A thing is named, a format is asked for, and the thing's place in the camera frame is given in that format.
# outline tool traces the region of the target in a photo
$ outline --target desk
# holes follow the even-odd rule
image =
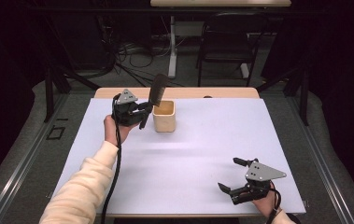
[[[109,98],[122,90],[102,88],[91,100],[55,192],[78,170],[83,159],[101,146],[103,119],[111,113]],[[148,97],[149,88],[129,90],[143,101]],[[219,98],[204,99],[206,95]],[[258,215],[252,203],[233,205],[218,187],[218,182],[232,189],[246,183],[248,168],[234,164],[233,157],[258,158],[285,172],[287,177],[275,180],[283,196],[281,206],[287,212],[305,213],[273,123],[255,89],[167,88],[165,98],[176,101],[177,129],[156,133],[149,116],[144,130],[130,132],[123,143],[120,175],[107,209],[109,216]]]
[[[289,7],[290,0],[151,0],[153,7]],[[171,56],[168,68],[168,77],[175,78],[177,70],[177,49],[176,49],[176,21],[171,16]],[[193,32],[193,35],[200,35],[201,32]],[[243,64],[241,72],[247,77],[247,65]]]

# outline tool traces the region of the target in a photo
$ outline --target cream sweater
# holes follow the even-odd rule
[[[104,141],[92,158],[86,158],[80,170],[60,188],[48,203],[40,223],[93,223],[96,208],[105,198],[113,176],[118,148]],[[274,224],[294,223],[284,211],[273,220]]]

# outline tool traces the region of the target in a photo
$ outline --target beige cup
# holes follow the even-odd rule
[[[153,107],[154,128],[158,133],[171,133],[176,129],[176,104],[174,101],[161,101]]]

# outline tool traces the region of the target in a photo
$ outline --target white paper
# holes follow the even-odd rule
[[[133,129],[122,145],[120,175],[107,207],[110,215],[258,214],[252,203],[233,205],[218,183],[231,189],[246,183],[248,168],[233,158],[253,160],[280,170],[274,180],[283,209],[305,213],[290,167],[262,99],[175,99],[177,127],[156,133],[152,115],[143,130]],[[55,192],[84,158],[104,141],[103,120],[111,99],[92,99],[70,150]]]

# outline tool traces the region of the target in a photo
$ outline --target person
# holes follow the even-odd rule
[[[129,132],[136,126],[120,126],[120,140],[124,142]],[[46,206],[40,223],[93,223],[96,208],[106,197],[110,185],[113,166],[118,148],[116,124],[108,115],[104,119],[105,141],[91,158],[86,158],[80,170],[60,188]],[[267,197],[253,201],[258,210],[269,217],[275,204],[276,195],[269,191]],[[274,224],[295,223],[279,208]]]

